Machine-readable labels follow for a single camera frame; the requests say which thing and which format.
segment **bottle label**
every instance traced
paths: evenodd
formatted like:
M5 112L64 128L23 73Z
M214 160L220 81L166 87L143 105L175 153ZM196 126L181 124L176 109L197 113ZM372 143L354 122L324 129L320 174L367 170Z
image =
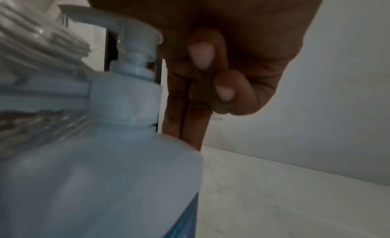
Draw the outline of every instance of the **bottle label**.
M164 238L195 238L198 198L199 194L196 194L195 198Z

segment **fingernail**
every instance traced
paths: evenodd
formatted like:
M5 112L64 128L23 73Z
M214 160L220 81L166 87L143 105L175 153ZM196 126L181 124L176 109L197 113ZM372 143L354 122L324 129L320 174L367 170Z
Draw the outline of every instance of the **fingernail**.
M207 42L199 42L189 46L189 52L195 66L200 70L206 70L214 60L215 48Z
M232 88L215 86L215 90L217 91L219 98L223 102L232 101L234 99L234 97L236 96L236 91Z

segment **hand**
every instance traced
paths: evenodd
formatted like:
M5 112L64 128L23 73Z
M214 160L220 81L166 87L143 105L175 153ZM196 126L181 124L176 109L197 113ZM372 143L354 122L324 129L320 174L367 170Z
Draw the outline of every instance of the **hand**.
M200 150L212 111L252 114L275 93L322 0L89 0L160 29L163 133Z

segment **pump dispenser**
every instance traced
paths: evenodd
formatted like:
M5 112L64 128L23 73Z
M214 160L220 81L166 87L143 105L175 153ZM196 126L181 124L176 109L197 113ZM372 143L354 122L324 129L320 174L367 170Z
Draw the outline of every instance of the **pump dispenser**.
M162 34L106 11L60 8L118 33L119 59L85 82L89 133L0 161L0 236L194 238L203 160L153 127L161 87L146 66Z

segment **bottle body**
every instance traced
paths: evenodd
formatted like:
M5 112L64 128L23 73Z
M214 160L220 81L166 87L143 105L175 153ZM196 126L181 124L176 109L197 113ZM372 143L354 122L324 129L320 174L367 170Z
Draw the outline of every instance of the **bottle body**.
M151 128L96 129L12 157L1 166L7 235L191 237L202 164Z

